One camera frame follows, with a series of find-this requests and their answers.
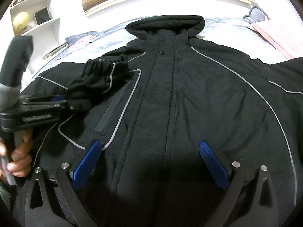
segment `hand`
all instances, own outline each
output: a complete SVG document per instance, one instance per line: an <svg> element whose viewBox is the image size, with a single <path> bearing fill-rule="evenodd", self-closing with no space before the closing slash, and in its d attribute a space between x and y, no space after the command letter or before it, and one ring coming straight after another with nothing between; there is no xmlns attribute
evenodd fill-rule
<svg viewBox="0 0 303 227"><path fill-rule="evenodd" d="M23 135L23 143L11 154L13 162L7 164L7 170L14 176L26 177L31 171L31 156L29 154L33 147L31 136L32 130L26 130ZM6 154L7 149L0 142L0 155L5 156ZM0 180L6 182L6 175L2 168L0 168Z"/></svg>

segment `gray grip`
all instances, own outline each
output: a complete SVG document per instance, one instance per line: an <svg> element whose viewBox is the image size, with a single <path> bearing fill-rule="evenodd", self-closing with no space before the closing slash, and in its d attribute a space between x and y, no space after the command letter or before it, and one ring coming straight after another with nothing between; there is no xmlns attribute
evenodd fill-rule
<svg viewBox="0 0 303 227"><path fill-rule="evenodd" d="M21 86L9 87L0 83L0 111L14 106L19 101Z"/></svg>
<svg viewBox="0 0 303 227"><path fill-rule="evenodd" d="M21 130L21 131L17 131L17 132L14 133L14 139L15 139L16 147L20 146L23 142L23 132L24 131ZM1 137L0 137L0 141L3 144L5 144ZM2 168L5 171L6 180L7 180L9 185L14 186L14 185L17 185L17 183L16 183L16 180L15 180L15 177L7 171L7 164L8 163L9 163L8 156L1 156L1 165L2 165Z"/></svg>

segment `pillow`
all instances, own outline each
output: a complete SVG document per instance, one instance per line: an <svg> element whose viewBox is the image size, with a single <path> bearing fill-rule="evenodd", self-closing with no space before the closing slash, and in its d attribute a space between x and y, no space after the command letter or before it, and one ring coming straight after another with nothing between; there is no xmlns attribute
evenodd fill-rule
<svg viewBox="0 0 303 227"><path fill-rule="evenodd" d="M249 15L245 15L243 19L249 24L269 20L268 15L259 7L257 3L249 11Z"/></svg>
<svg viewBox="0 0 303 227"><path fill-rule="evenodd" d="M89 35L95 36L97 33L98 33L97 31L89 31L89 32L82 33L79 35L67 37L65 40L68 42L69 47L70 47L70 46L74 45L77 41L79 41L81 38L83 38L85 36L89 36Z"/></svg>
<svg viewBox="0 0 303 227"><path fill-rule="evenodd" d="M252 23L250 26L288 60L303 57L303 40L281 23L265 20Z"/></svg>

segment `reflective piping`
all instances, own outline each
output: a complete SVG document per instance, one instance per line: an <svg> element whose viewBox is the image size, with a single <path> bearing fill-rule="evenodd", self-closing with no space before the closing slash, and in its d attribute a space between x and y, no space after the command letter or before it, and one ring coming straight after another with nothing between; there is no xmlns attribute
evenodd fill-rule
<svg viewBox="0 0 303 227"><path fill-rule="evenodd" d="M220 62L200 53L199 51L195 50L193 47L191 47L195 52L197 52L198 54L206 57L207 59L210 59L218 64L220 64L221 66L225 67L227 70L231 71L232 73L234 73L235 75L237 75L240 79L242 79L245 83L247 83L265 102L266 104L269 106L269 108L272 110L272 112L274 113L279 125L280 125L280 128L283 132L283 135L284 135L284 138L285 138L285 141L286 141L286 144L287 144L287 148L288 148L288 152L289 152L289 157L290 157L290 161L291 161L291 166L292 166L292 170L293 170L293 173L294 173L294 205L296 205L297 203L297 174L296 174L296 170L295 170L295 167L294 167L294 161L293 161L293 158L292 158L292 155L291 155L291 151L290 151L290 147L289 147L289 144L288 144L288 140L286 138L286 135L285 135L285 132L284 132L284 129L282 128L282 125L280 123L280 120L278 119L275 111L272 109L272 107L269 105L269 103L267 102L267 100L255 89L255 87L253 87L245 78L243 78L240 74L236 73L235 71L231 70L230 68L228 68L227 66L224 66L223 64L221 64Z"/></svg>
<svg viewBox="0 0 303 227"><path fill-rule="evenodd" d="M82 147L81 145L75 143L72 139L68 138L66 135L64 135L60 128L63 124L65 124L67 121L69 121L76 113L74 113L72 116L70 116L67 120L65 120L63 123L61 123L59 126L58 126L58 132L60 133L61 136L63 136L66 140L68 140L69 142L71 142L72 144L74 144L76 147L80 148L80 149L85 149L85 147Z"/></svg>
<svg viewBox="0 0 303 227"><path fill-rule="evenodd" d="M124 109L123 109L123 111L122 111L122 113L121 113L121 115L120 115L119 121L118 121L118 123L117 123L117 125L116 125L116 128L115 128L115 130L114 130L114 133L113 133L112 137L110 138L109 142L102 148L102 151L104 151L104 150L112 143L112 141L114 140L115 135L116 135L116 133L117 133L117 131L118 131L118 128L119 128L119 126L120 126L120 124L121 124L122 118L123 118L123 116L124 116L124 113L125 113L125 111L126 111L126 108L127 108L128 104L129 104L129 102L131 101L131 98L132 98L132 96L133 96L133 94L134 94L134 91L135 91L136 88L137 88L138 82L139 82L140 77L141 77L141 70L140 70L140 69L136 69L136 70L132 70L132 71L130 71L130 72L134 72L134 71L139 71L138 79L137 79L137 81L136 81L136 83L135 83L135 85L134 85L134 88L133 88L133 90L132 90L132 92L131 92L131 95L129 96L129 98L128 98L128 100L127 100L126 105L124 106Z"/></svg>
<svg viewBox="0 0 303 227"><path fill-rule="evenodd" d="M272 83L272 84L274 84L274 85L280 87L280 88L281 88L282 90L284 90L285 92L293 93L293 94L302 94L302 95L303 95L303 92L289 91L289 90L284 89L282 86L280 86L280 85L278 85L278 84L276 84L276 83L274 83L274 82L272 82L272 81L269 81L269 80L268 80L268 82L270 82L270 83Z"/></svg>
<svg viewBox="0 0 303 227"><path fill-rule="evenodd" d="M134 60L134 59L136 59L136 58L138 58L138 57L140 57L140 56L145 55L145 53L146 53L146 52L144 52L143 54L141 54L141 55L139 55L139 56L136 56L136 57L132 58L132 59L131 59L131 60L129 60L128 62L130 62L130 61L132 61L132 60Z"/></svg>
<svg viewBox="0 0 303 227"><path fill-rule="evenodd" d="M132 92L131 92L131 94L130 94L128 100L127 100L126 105L124 106L124 109L123 109L123 111L122 111L122 113L121 113L121 115L120 115L120 118L119 118L118 123L117 123L117 125L116 125L116 128L115 128L115 130L114 130L114 132L113 132L113 135L112 135L112 137L110 138L109 142L102 148L102 151L104 151L105 149L107 149L108 146L109 146L109 145L112 143L112 141L114 140L115 135L116 135L116 133L117 133L117 131L118 131L118 128L119 128L119 126L120 126L120 124L121 124L122 118L123 118L123 116L124 116L124 113L125 113L125 111L126 111L126 108L127 108L128 104L130 103L132 96L134 95L134 91L135 91L136 88L137 88L138 82L139 82L140 77L141 77L141 70L140 70L140 69L136 69L136 70L132 70L132 71L130 71L130 72L135 72L135 71L139 71L138 79L137 79L137 81L136 81L136 83L135 83L135 85L134 85L134 88L133 88L133 90L132 90ZM76 114L76 113L74 113L72 116L70 116L67 120L65 120L63 123L61 123L61 124L58 126L58 132L59 132L64 138L66 138L69 142L71 142L72 144L74 144L76 147L78 147L78 148L84 150L85 147L82 147L81 145L79 145L79 144L77 144L76 142L74 142L72 139L68 138L68 137L67 137L66 135L64 135L64 134L61 132L61 130L60 130L60 127L61 127L64 123L66 123L67 121L69 121L75 114Z"/></svg>
<svg viewBox="0 0 303 227"><path fill-rule="evenodd" d="M48 133L49 133L56 125L57 125L57 123L55 123L55 124L48 130L48 132L45 134L45 137L44 137L43 140L42 140L41 146L40 146L40 148L38 149L38 152L36 153L36 157L35 157L35 161L34 161L33 167L35 167L36 160L37 160L37 157L38 157L38 153L39 153L40 149L41 149L42 146L43 146L43 143L44 143L44 140L45 140L46 136L48 135Z"/></svg>
<svg viewBox="0 0 303 227"><path fill-rule="evenodd" d="M112 69L112 72L111 72L111 74L110 74L111 83L110 83L110 85L109 85L109 88L108 88L107 90L103 91L102 94L108 92L108 91L111 89L111 87L112 87L112 85L113 85L113 73L114 73L115 68L116 68L116 63L114 62L114 63L113 63L113 69Z"/></svg>
<svg viewBox="0 0 303 227"><path fill-rule="evenodd" d="M111 103L109 104L109 106L107 107L107 109L105 110L104 114L102 115L102 117L100 118L98 124L95 127L95 131L99 131L102 132L103 129L105 128L105 126L107 125L110 117L113 114L113 111L116 109L116 106L118 105L118 103L120 102L125 90L127 89L127 87L129 86L129 82L127 82L126 84L124 84L115 94L115 96L113 97Z"/></svg>
<svg viewBox="0 0 303 227"><path fill-rule="evenodd" d="M37 76L37 78L42 78L42 79L44 79L44 80L46 80L46 81L52 82L52 83L54 83L54 84L56 84L56 85L62 87L62 88L64 88L64 89L68 89L68 88L64 87L63 85L60 85L59 83L54 82L53 80L50 80L50 79L47 79L47 78L44 78L44 77L41 77L41 76Z"/></svg>

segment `blue gripper pad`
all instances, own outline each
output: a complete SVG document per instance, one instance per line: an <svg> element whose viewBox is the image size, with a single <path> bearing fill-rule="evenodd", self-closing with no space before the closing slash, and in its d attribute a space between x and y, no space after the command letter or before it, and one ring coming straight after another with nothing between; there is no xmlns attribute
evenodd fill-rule
<svg viewBox="0 0 303 227"><path fill-rule="evenodd" d="M58 101L62 101L65 99L65 95L58 95L58 96L54 96L53 99L51 99L52 102L58 102Z"/></svg>
<svg viewBox="0 0 303 227"><path fill-rule="evenodd" d="M228 173L204 140L200 142L199 153L216 185L226 190L229 185Z"/></svg>
<svg viewBox="0 0 303 227"><path fill-rule="evenodd" d="M82 160L76 163L76 168L72 166L70 169L72 185L75 191L78 191L80 188L84 187L95 164L101 156L101 142L98 140L93 140L92 143L93 145L90 143L90 145L84 150L85 156L82 158Z"/></svg>

